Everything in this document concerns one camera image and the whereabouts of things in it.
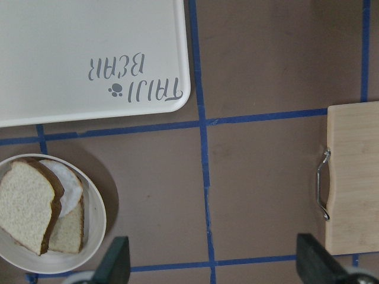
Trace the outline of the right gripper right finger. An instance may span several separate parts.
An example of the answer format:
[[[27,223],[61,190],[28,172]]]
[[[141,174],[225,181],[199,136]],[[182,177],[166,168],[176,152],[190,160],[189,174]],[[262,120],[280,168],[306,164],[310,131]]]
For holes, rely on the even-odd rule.
[[[306,284],[345,283],[349,275],[309,233],[297,234],[296,271]]]

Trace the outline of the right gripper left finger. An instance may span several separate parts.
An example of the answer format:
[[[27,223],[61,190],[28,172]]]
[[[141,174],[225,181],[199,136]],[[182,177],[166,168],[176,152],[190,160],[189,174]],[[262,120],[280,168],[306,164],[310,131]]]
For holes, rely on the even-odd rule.
[[[115,237],[92,276],[92,283],[127,284],[130,278],[129,238]]]

